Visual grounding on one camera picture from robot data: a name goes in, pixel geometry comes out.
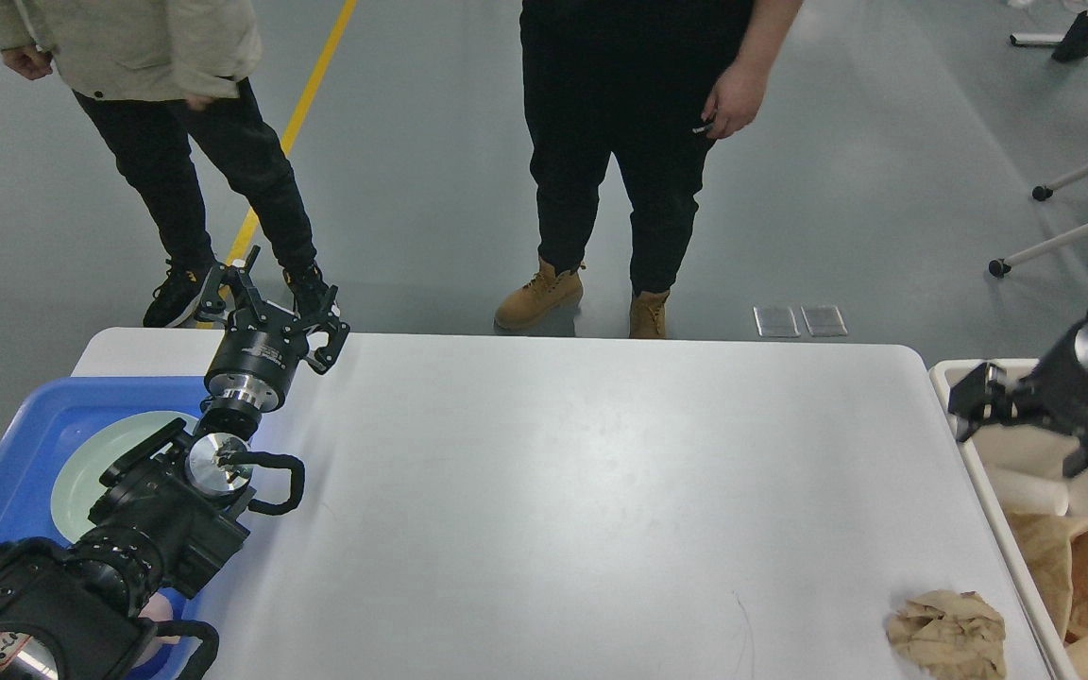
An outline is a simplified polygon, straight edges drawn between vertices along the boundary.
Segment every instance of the white chair leg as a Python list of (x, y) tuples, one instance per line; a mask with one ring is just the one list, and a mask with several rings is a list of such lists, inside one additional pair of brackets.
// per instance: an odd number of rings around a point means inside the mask
[(1061, 246), (1067, 246), (1072, 242), (1087, 237), (1088, 236), (1088, 223), (1080, 226), (1071, 228), (1066, 233), (1062, 233), (1061, 236), (1055, 236), (1039, 244), (1031, 246), (1028, 249), (1019, 250), (1017, 254), (1010, 255), (1009, 258), (998, 258), (997, 260), (989, 261), (989, 274), (996, 275), (998, 279), (1001, 276), (1010, 274), (1011, 268), (1019, 265), (1019, 263), (1030, 260), (1033, 258), (1039, 258), (1040, 255), (1049, 254), (1049, 251), (1061, 248)]
[(1031, 190), (1031, 198), (1035, 198), (1036, 201), (1047, 201), (1047, 199), (1052, 197), (1055, 189), (1061, 189), (1062, 186), (1071, 185), (1084, 176), (1088, 176), (1088, 163), (1086, 163), (1083, 168), (1075, 169), (1075, 171), (1072, 171), (1068, 174), (1055, 177), (1052, 182), (1036, 186), (1036, 188)]
[(1014, 47), (1056, 47), (1065, 39), (1062, 33), (1012, 33), (1010, 44)]

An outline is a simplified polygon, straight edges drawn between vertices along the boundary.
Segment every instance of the tan work boot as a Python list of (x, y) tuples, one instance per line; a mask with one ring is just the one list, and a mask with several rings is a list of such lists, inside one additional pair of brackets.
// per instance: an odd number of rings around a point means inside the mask
[[(585, 263), (578, 267), (586, 269)], [(502, 301), (493, 313), (493, 323), (506, 331), (522, 331), (540, 323), (556, 307), (574, 305), (580, 298), (582, 280), (578, 279), (578, 272), (562, 271), (558, 275), (553, 265), (541, 259), (541, 270)]]
[(669, 297), (669, 289), (665, 293), (647, 293), (643, 289), (638, 297), (632, 297), (632, 306), (627, 311), (627, 336), (634, 341), (665, 341), (666, 297)]

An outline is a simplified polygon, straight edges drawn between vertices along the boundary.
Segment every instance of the person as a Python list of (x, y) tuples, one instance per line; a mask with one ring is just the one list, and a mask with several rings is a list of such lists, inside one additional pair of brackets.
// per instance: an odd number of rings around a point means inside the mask
[(540, 271), (497, 308), (497, 325), (521, 331), (582, 297), (578, 270), (614, 154), (632, 203), (629, 336), (666, 336), (704, 160), (755, 120), (801, 3), (523, 0)]
[(169, 270), (145, 326), (185, 322), (217, 265), (189, 135), (255, 208), (295, 307), (324, 304), (297, 180), (247, 79), (260, 51), (249, 0), (0, 0), (3, 64), (38, 81), (55, 63), (159, 227)]

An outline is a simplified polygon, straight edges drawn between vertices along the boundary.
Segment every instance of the yellow floor line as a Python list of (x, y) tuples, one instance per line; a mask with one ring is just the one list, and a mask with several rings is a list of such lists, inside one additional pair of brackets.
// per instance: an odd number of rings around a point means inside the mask
[[(285, 154), (290, 153), (294, 144), (297, 144), (297, 136), (301, 133), (301, 125), (305, 125), (305, 118), (308, 116), (310, 107), (313, 104), (313, 99), (317, 96), (317, 90), (321, 86), (321, 81), (323, 81), (325, 72), (330, 69), (330, 61), (333, 60), (333, 53), (337, 50), (342, 34), (347, 29), (347, 25), (350, 22), (350, 14), (355, 12), (355, 3), (357, 1), (347, 0), (342, 5), (338, 17), (333, 22), (333, 29), (330, 29), (330, 36), (321, 47), (319, 60), (313, 65), (313, 73), (310, 73), (310, 81), (305, 84), (305, 89), (301, 90), (301, 98), (297, 102), (297, 108), (293, 109), (293, 118), (289, 119), (288, 125), (284, 128), (284, 134), (281, 135), (280, 146), (283, 147)], [(251, 208), (251, 210), (247, 210), (246, 219), (242, 220), (242, 227), (238, 228), (237, 236), (233, 238), (233, 246), (230, 246), (230, 254), (225, 258), (225, 263), (246, 257), (246, 251), (250, 248), (250, 240), (255, 239), (255, 228), (258, 226), (259, 217), (255, 215), (255, 210)], [(197, 323), (196, 325), (197, 327), (211, 327), (211, 323), (205, 322)]]

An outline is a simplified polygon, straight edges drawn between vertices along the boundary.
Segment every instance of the white plate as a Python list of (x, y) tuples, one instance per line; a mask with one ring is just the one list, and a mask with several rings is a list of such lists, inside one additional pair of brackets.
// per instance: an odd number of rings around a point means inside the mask
[(95, 528), (87, 514), (107, 487), (99, 483), (103, 473), (116, 459), (140, 444), (160, 426), (176, 419), (187, 421), (186, 429), (196, 426), (197, 419), (178, 411), (147, 411), (118, 420), (90, 435), (61, 466), (53, 483), (53, 494), (48, 509), (61, 536), (75, 542)]

